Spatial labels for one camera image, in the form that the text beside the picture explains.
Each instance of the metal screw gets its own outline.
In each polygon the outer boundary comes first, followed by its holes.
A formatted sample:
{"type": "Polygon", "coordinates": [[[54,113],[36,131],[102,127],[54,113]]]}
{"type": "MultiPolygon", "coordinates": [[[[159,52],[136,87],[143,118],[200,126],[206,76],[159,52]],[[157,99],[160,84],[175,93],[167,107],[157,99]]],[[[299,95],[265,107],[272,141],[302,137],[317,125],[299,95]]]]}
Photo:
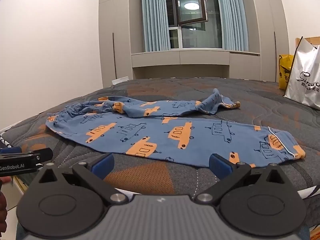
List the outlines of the metal screw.
{"type": "Polygon", "coordinates": [[[201,202],[209,202],[213,199],[213,197],[207,193],[202,193],[202,194],[198,195],[197,198],[201,202]]]}
{"type": "Polygon", "coordinates": [[[122,193],[115,193],[110,196],[110,199],[114,202],[122,202],[125,200],[125,195],[122,193]]]}

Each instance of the light blue curtain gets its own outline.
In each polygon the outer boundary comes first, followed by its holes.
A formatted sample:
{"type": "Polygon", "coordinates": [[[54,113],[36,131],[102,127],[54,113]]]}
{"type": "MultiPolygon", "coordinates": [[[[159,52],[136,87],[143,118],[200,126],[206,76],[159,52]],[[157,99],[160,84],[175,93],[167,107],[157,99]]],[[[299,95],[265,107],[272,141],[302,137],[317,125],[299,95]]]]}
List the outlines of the light blue curtain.
{"type": "Polygon", "coordinates": [[[166,0],[142,0],[145,51],[169,50],[166,0]]]}
{"type": "Polygon", "coordinates": [[[243,0],[219,0],[219,6],[223,49],[249,51],[243,0]]]}

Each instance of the bed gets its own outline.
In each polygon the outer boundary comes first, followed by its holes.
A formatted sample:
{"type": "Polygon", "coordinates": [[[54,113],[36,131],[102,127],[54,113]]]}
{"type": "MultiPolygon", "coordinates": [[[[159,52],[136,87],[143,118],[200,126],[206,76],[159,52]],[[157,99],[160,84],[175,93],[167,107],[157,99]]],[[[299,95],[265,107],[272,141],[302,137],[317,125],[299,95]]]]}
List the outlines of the bed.
{"type": "MultiPolygon", "coordinates": [[[[215,115],[192,114],[188,117],[212,118],[259,126],[270,126],[290,132],[306,152],[303,160],[281,165],[308,208],[307,226],[320,224],[320,111],[283,97],[274,82],[240,79],[169,78],[140,79],[104,88],[72,99],[41,114],[26,119],[5,132],[2,137],[23,151],[50,147],[52,161],[59,167],[70,167],[79,161],[93,161],[100,153],[53,133],[45,126],[47,113],[66,105],[106,96],[125,96],[142,101],[199,100],[211,95],[213,88],[240,101],[239,109],[220,109],[215,115]]],[[[217,182],[207,168],[114,154],[115,167],[104,179],[116,188],[142,194],[189,194],[195,196],[217,182]]],[[[20,175],[27,185],[35,174],[20,175]]]]}

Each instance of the orange cartoon car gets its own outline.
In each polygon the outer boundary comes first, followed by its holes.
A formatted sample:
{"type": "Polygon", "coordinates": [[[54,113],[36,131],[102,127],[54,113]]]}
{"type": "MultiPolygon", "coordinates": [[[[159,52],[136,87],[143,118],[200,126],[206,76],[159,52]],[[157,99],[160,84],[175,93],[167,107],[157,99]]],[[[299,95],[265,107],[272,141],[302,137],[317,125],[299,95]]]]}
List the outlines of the orange cartoon car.
{"type": "Polygon", "coordinates": [[[150,156],[157,148],[156,143],[147,142],[150,137],[143,137],[141,140],[136,143],[132,143],[132,147],[127,150],[125,154],[134,155],[139,157],[148,157],[150,156]]]}
{"type": "Polygon", "coordinates": [[[185,149],[189,143],[190,139],[193,139],[193,136],[190,136],[191,130],[194,127],[192,126],[192,122],[186,122],[184,126],[176,126],[174,127],[168,135],[168,138],[173,140],[178,140],[178,148],[185,149]]]}
{"type": "Polygon", "coordinates": [[[297,151],[295,154],[296,159],[304,159],[306,157],[306,152],[300,147],[300,145],[295,145],[293,148],[297,151]]]}
{"type": "Polygon", "coordinates": [[[154,108],[144,109],[145,111],[144,111],[143,116],[149,116],[151,113],[156,112],[156,111],[158,111],[159,109],[160,109],[159,106],[155,106],[154,108]]]}
{"type": "Polygon", "coordinates": [[[88,140],[86,140],[86,143],[91,143],[95,139],[97,139],[99,136],[103,137],[104,133],[109,131],[110,129],[113,129],[116,125],[115,122],[108,124],[108,125],[100,125],[97,128],[91,130],[90,132],[87,132],[86,135],[91,136],[88,140]]]}
{"type": "Polygon", "coordinates": [[[178,117],[162,117],[162,124],[168,123],[172,119],[178,119],[178,117]]]}
{"type": "Polygon", "coordinates": [[[109,100],[108,97],[98,98],[98,101],[107,101],[107,100],[109,100]]]}
{"type": "Polygon", "coordinates": [[[121,113],[121,114],[124,114],[124,110],[123,110],[123,107],[124,107],[124,103],[122,102],[116,102],[113,104],[113,107],[112,109],[121,113]]]}
{"type": "Polygon", "coordinates": [[[92,113],[86,113],[86,114],[84,114],[84,117],[87,117],[88,115],[95,115],[95,114],[97,114],[97,112],[96,112],[96,111],[92,111],[92,113]]]}
{"type": "Polygon", "coordinates": [[[270,143],[271,148],[278,150],[278,151],[283,149],[281,142],[279,141],[279,139],[276,136],[274,136],[273,134],[269,134],[268,137],[269,137],[269,143],[270,143]]]}
{"type": "MultiPolygon", "coordinates": [[[[237,164],[238,162],[240,162],[240,159],[239,159],[239,155],[238,153],[235,153],[235,152],[231,152],[230,155],[229,155],[229,161],[233,164],[237,164]]],[[[254,163],[250,164],[250,166],[252,168],[255,168],[256,165],[254,163]]]]}

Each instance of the printed logo on bag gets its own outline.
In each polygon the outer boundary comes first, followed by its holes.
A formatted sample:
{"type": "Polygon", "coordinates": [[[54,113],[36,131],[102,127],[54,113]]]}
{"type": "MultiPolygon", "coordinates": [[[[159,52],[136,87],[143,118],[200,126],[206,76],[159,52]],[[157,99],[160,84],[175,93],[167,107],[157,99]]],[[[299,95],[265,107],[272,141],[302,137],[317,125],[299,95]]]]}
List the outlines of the printed logo on bag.
{"type": "Polygon", "coordinates": [[[284,73],[285,74],[290,74],[291,73],[291,70],[290,69],[286,69],[285,67],[281,66],[284,70],[284,73]]]}
{"type": "Polygon", "coordinates": [[[319,88],[318,87],[320,87],[320,82],[310,83],[308,81],[308,77],[310,77],[310,73],[302,71],[300,73],[300,78],[297,79],[297,81],[301,81],[301,85],[303,87],[305,87],[307,90],[311,90],[312,89],[313,91],[319,92],[319,88]]]}

